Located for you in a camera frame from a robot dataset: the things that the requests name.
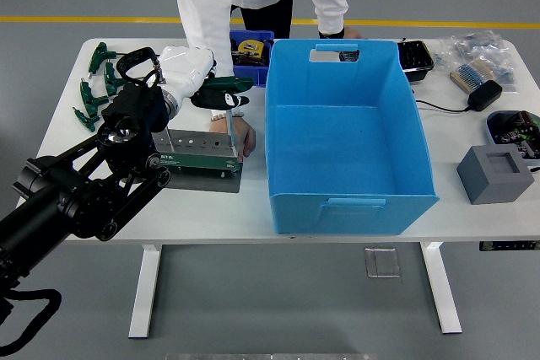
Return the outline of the person's right hand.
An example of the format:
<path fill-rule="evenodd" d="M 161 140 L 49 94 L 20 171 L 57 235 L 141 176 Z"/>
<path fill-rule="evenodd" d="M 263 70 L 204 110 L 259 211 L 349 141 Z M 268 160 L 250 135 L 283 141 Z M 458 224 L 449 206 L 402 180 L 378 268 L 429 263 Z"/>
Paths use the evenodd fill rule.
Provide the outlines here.
<path fill-rule="evenodd" d="M 243 118 L 233 118 L 233 129 L 235 130 L 235 144 L 238 152 L 238 159 L 242 161 L 248 158 L 257 145 L 256 131 Z M 213 121 L 209 127 L 210 132 L 226 133 L 227 120 L 218 119 Z"/>

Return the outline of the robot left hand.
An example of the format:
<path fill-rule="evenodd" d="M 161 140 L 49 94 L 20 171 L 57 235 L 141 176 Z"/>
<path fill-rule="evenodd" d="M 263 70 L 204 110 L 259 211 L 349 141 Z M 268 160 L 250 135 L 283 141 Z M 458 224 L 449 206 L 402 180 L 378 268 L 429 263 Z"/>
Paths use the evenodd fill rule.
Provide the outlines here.
<path fill-rule="evenodd" d="M 170 116 L 178 114 L 184 99 L 209 110 L 232 110 L 249 103 L 243 93 L 253 87 L 253 80 L 215 77 L 213 53 L 209 49 L 168 46 L 159 56 L 159 65 L 159 86 Z"/>

